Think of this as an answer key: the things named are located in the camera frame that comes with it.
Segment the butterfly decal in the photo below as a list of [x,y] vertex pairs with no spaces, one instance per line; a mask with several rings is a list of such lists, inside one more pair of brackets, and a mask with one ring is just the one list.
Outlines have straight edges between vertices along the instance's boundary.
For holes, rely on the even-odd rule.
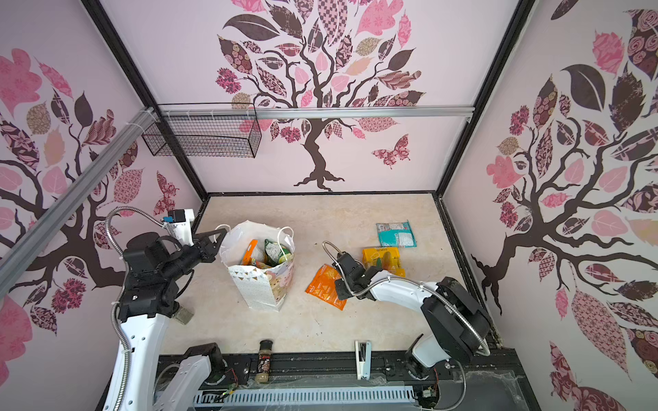
[[384,160],[384,164],[389,166],[393,170],[393,164],[397,162],[397,159],[400,160],[410,160],[409,150],[407,146],[409,145],[409,134],[403,135],[397,143],[395,143],[395,148],[391,150],[375,150],[372,152],[375,157],[381,158]]
[[176,208],[176,201],[174,197],[176,192],[180,189],[176,188],[174,183],[167,182],[166,178],[157,172],[158,176],[158,185],[160,186],[160,191],[163,192],[163,196],[160,197],[157,203],[155,203],[155,208],[153,209],[153,215],[156,216],[165,211],[171,211]]

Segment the white paper bag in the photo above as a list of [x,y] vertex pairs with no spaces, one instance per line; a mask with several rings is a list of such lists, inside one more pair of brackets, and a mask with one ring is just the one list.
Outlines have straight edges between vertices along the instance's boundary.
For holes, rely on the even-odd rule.
[[288,287],[292,282],[294,255],[288,261],[267,270],[254,266],[241,266],[242,257],[249,243],[254,239],[260,243],[265,239],[278,241],[294,254],[295,244],[292,240],[294,233],[288,235],[283,232],[284,229],[248,220],[229,231],[219,247],[220,259],[227,267],[228,273],[247,305],[254,310],[279,311],[281,309]]

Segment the patterned leaf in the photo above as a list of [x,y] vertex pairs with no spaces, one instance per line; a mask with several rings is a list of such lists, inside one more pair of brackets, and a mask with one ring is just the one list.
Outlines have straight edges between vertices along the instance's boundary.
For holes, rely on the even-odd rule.
[[411,82],[413,80],[416,80],[420,77],[421,71],[418,70],[414,72],[413,74],[409,74],[409,72],[401,72],[401,71],[396,71],[388,74],[384,74],[383,76],[377,77],[377,80],[381,81],[386,87],[390,88],[391,90],[397,90],[397,89],[408,89],[411,87]]
[[59,119],[59,121],[66,124],[67,126],[71,124],[71,119],[68,116],[68,109],[56,91],[55,95],[53,96],[53,100],[50,102],[50,109],[53,111],[53,114]]
[[393,36],[392,39],[386,40],[385,42],[382,43],[381,46],[379,46],[379,52],[377,54],[377,57],[379,58],[379,61],[384,61],[386,57],[391,53],[391,50],[393,49],[393,44],[395,43],[395,37]]
[[601,73],[586,64],[564,68],[571,75],[571,98],[586,109],[601,111],[605,101],[605,82]]
[[544,132],[544,136],[537,144],[537,151],[535,152],[537,160],[537,177],[541,178],[546,174],[548,168],[551,166],[553,160],[553,140],[551,138],[551,126],[548,126]]
[[615,151],[612,157],[621,161],[638,160],[649,154],[656,146],[658,140],[658,127],[637,133],[633,137],[626,139]]
[[277,70],[284,66],[283,60],[279,59],[278,57],[263,57],[262,59],[258,59],[258,61],[262,61],[263,64],[272,70]]
[[336,70],[347,66],[350,57],[352,57],[352,39],[348,34],[343,37],[343,41],[340,42],[338,51],[336,51]]
[[357,120],[362,129],[376,133],[394,126],[397,122],[390,117],[365,117]]
[[622,205],[636,212],[658,211],[658,183],[647,184],[626,200]]
[[561,121],[557,122],[557,142],[561,145],[572,145],[576,142],[574,132]]
[[644,107],[645,95],[642,91],[642,82],[637,80],[633,73],[624,71],[617,78],[613,88],[613,100],[610,108],[610,118],[620,133],[630,127],[640,116]]
[[565,221],[565,225],[562,227],[562,234],[573,234],[583,228],[585,223],[589,221],[589,218],[577,218],[572,217]]
[[567,290],[565,288],[560,288],[557,294],[555,294],[555,307],[560,314],[560,320],[567,316],[569,298],[567,297]]
[[621,328],[608,309],[589,294],[576,290],[571,302],[576,323],[594,346],[626,373],[626,345]]
[[498,193],[498,196],[495,198],[495,200],[493,200],[493,202],[502,204],[505,202],[505,200],[507,200],[507,198],[511,193],[512,193],[512,189],[508,187],[503,191],[501,191],[500,193]]
[[270,72],[266,72],[260,67],[256,67],[258,70],[258,74],[261,77],[261,80],[263,81],[263,84],[265,84],[265,87],[273,92],[274,94],[279,94],[282,96],[286,96],[286,89],[284,88],[283,83],[276,78],[276,76]]
[[30,319],[37,327],[48,329],[57,335],[57,317],[49,309],[33,305],[30,309]]
[[322,32],[320,31],[318,20],[315,20],[315,24],[313,24],[313,28],[309,32],[309,40],[308,40],[309,53],[315,53],[315,51],[317,51],[320,48],[320,46],[322,46],[322,40],[324,40],[324,37],[322,36]]
[[363,39],[359,42],[356,53],[362,57],[367,56],[374,51],[374,48],[377,47],[380,41],[381,39],[376,37],[368,37]]
[[658,220],[626,220],[633,233],[644,243],[658,245]]
[[608,307],[624,321],[642,327],[658,327],[658,320],[654,316],[632,302],[608,302]]
[[608,281],[611,283],[622,283],[623,280],[617,278],[616,275],[603,264],[591,264],[585,267],[585,272],[595,279],[600,279],[601,281]]
[[546,83],[539,91],[535,100],[534,109],[532,110],[532,120],[537,126],[537,130],[542,128],[548,122],[549,117],[553,114],[553,109],[557,102],[557,88],[553,83],[553,76],[546,80]]
[[223,28],[227,26],[237,28],[242,34],[255,41],[269,40],[279,35],[272,23],[256,14],[240,14],[232,17]]
[[614,193],[619,187],[621,187],[622,183],[626,181],[627,171],[628,167],[613,168],[599,178],[599,186],[606,193]]
[[631,281],[615,290],[624,297],[633,301],[644,301],[658,293],[658,284],[650,281]]
[[45,108],[45,101],[28,110],[25,121],[32,134],[46,134],[50,130],[50,113]]
[[605,133],[603,127],[585,120],[585,141],[587,141],[589,145],[597,146],[608,144],[610,139]]

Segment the yellow snack package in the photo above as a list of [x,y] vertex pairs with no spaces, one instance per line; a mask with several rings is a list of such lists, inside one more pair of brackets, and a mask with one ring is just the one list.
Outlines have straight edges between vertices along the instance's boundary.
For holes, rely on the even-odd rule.
[[381,249],[363,249],[363,266],[380,267],[391,274],[406,277],[405,270],[400,263],[400,251],[397,247],[384,247]]

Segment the tree mural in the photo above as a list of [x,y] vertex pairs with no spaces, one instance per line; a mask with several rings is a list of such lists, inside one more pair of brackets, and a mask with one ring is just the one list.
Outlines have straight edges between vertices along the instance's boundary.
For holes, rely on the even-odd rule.
[[[517,252],[529,249],[528,264],[538,265],[539,281],[555,272],[555,305],[562,318],[571,300],[578,327],[597,349],[628,373],[627,335],[658,377],[658,334],[617,322],[658,327],[655,316],[636,304],[653,298],[658,284],[634,279],[633,272],[613,273],[605,265],[625,260],[658,270],[652,256],[632,248],[638,242],[658,245],[658,220],[651,218],[658,212],[658,91],[650,104],[644,91],[658,85],[658,12],[627,13],[632,20],[627,47],[614,33],[595,34],[601,71],[587,64],[568,66],[562,71],[570,77],[570,92],[558,90],[551,76],[531,105],[532,114],[527,106],[512,114],[512,136],[486,167],[501,189],[493,203],[500,205],[507,231],[502,251],[494,265],[472,257],[484,274],[485,296],[490,288],[502,314],[499,282]],[[628,301],[606,305],[588,293]]]
[[[240,14],[224,25],[239,30],[249,40],[242,42],[218,36],[221,51],[229,68],[218,71],[216,83],[236,94],[234,107],[253,103],[259,108],[283,107],[396,107],[416,105],[424,94],[407,90],[418,79],[420,71],[402,71],[413,49],[403,49],[411,36],[411,22],[406,13],[395,19],[403,8],[402,0],[349,0],[355,14],[348,12],[348,0],[232,0],[244,11],[268,13],[276,26],[257,14]],[[318,17],[309,17],[317,4]],[[346,33],[352,18],[361,14],[355,33]],[[353,36],[368,32],[356,47]],[[255,94],[238,93],[242,87],[255,89]],[[380,93],[380,87],[387,92]],[[393,118],[359,118],[349,124],[342,118],[308,118],[300,120],[260,120],[263,131],[269,129],[272,140],[277,137],[288,143],[302,141],[315,168],[295,186],[315,181],[318,188],[331,191],[326,181],[344,181],[327,169],[317,139],[324,135],[343,138],[344,129],[356,138],[366,138],[365,132],[381,132],[396,124]],[[243,129],[251,129],[246,122]],[[384,164],[393,166],[408,159],[407,138],[394,150],[373,152]]]

